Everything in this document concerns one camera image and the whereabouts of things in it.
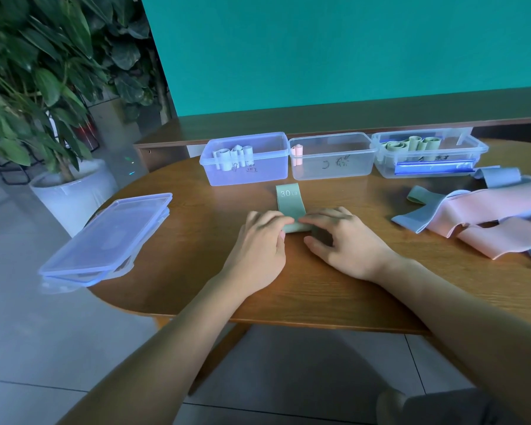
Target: flower pot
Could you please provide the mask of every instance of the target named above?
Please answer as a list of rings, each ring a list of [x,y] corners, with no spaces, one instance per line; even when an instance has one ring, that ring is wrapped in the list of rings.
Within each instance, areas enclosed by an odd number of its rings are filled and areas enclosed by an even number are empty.
[[[29,187],[74,237],[118,186],[106,162],[100,159],[82,161],[80,171],[71,167],[71,172],[76,180],[70,183],[64,184],[59,173],[43,173]]]

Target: teal wall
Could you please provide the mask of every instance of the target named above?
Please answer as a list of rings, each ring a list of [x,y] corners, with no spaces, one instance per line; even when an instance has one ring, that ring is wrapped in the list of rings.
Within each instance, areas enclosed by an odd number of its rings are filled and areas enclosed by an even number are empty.
[[[143,0],[179,115],[531,86],[531,0]]]

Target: purple plastic container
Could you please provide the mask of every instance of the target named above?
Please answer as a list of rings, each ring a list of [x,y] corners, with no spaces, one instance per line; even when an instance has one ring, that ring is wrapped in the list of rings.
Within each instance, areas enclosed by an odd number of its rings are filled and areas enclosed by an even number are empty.
[[[252,153],[227,152],[252,147]],[[222,151],[221,156],[213,152]],[[200,156],[212,186],[253,184],[287,179],[289,141],[285,133],[241,135],[209,141]]]

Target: storage box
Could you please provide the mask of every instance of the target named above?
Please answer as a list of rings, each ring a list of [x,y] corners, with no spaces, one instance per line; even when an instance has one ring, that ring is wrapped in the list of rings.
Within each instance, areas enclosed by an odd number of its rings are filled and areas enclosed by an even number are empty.
[[[234,148],[243,149],[242,154]],[[287,178],[288,155],[285,133],[242,135],[209,141],[199,163],[212,186],[241,185]]]
[[[70,292],[119,277],[169,214],[171,193],[114,201],[59,249],[38,273],[48,293]]]
[[[343,133],[298,137],[289,147],[303,146],[302,156],[291,152],[295,180],[365,176],[374,165],[375,148],[364,133]]]
[[[393,131],[371,137],[375,147],[375,166],[385,178],[463,176],[474,172],[480,155],[488,146],[472,135],[472,128],[436,128],[433,130]],[[388,142],[403,142],[410,137],[438,142],[436,150],[393,151]]]

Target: person's left hand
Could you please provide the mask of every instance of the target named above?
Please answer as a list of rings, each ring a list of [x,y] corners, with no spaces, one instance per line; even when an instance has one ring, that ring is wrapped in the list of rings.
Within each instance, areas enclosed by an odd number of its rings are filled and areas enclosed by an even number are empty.
[[[282,229],[294,222],[293,218],[274,210],[248,213],[220,276],[235,284],[245,298],[268,286],[285,266]]]

